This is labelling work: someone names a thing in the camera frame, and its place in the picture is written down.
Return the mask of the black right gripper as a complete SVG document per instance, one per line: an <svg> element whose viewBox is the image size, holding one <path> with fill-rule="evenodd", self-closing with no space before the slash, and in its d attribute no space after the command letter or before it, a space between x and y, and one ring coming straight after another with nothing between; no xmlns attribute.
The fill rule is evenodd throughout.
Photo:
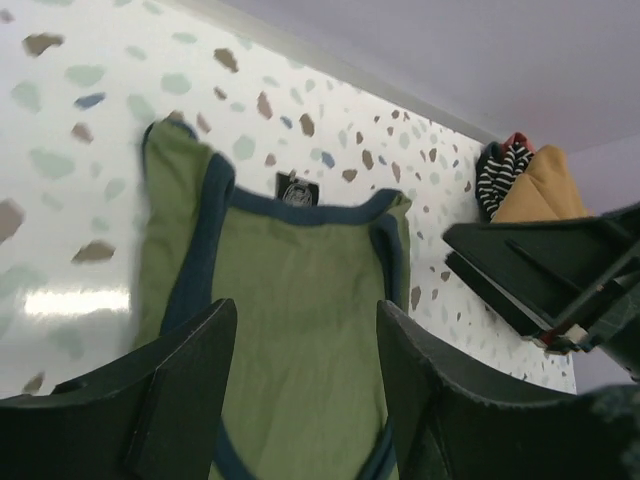
<svg viewBox="0 0 640 480"><path fill-rule="evenodd" d="M455 224L443 240L447 266L518 335L549 354L599 348L639 381L637 204L564 221Z"/></svg>

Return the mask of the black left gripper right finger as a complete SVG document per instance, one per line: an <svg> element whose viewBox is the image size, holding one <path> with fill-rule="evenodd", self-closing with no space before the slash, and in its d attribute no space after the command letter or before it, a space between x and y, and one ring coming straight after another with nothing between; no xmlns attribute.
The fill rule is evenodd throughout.
<svg viewBox="0 0 640 480"><path fill-rule="evenodd" d="M639 388L571 395L495 370L377 305L403 479L636 479Z"/></svg>

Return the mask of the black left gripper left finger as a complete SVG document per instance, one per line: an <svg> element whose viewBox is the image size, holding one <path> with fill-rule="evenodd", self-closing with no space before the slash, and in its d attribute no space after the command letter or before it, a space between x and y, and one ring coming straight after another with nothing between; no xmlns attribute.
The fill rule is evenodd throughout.
<svg viewBox="0 0 640 480"><path fill-rule="evenodd" d="M236 326L219 300L49 395L2 400L2 478L207 478Z"/></svg>

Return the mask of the tan ribbed tank top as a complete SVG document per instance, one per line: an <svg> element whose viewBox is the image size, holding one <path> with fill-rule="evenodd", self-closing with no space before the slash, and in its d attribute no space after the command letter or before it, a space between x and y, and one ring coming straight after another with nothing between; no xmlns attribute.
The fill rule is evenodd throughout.
<svg viewBox="0 0 640 480"><path fill-rule="evenodd" d="M542 147L517 176L491 223L528 223L591 217L571 174L565 152Z"/></svg>

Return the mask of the olive green tank top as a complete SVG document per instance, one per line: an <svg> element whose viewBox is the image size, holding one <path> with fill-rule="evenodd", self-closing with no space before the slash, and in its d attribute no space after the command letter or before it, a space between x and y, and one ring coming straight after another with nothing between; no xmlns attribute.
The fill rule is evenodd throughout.
<svg viewBox="0 0 640 480"><path fill-rule="evenodd" d="M409 199L292 206L243 190L185 123L142 139L150 204L137 345L219 299L237 310L213 479L394 479L376 338L381 300L408 305Z"/></svg>

